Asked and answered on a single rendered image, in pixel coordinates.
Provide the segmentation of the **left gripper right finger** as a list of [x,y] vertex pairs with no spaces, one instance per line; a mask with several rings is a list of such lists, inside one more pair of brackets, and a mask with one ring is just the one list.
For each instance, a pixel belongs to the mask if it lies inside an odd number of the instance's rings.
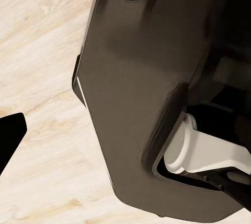
[[251,114],[244,112],[238,113],[234,130],[244,146],[251,153]]

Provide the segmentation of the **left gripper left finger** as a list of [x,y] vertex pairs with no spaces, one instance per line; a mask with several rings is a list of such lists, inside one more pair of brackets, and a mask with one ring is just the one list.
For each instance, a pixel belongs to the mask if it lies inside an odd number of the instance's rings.
[[22,112],[0,118],[0,175],[27,132]]

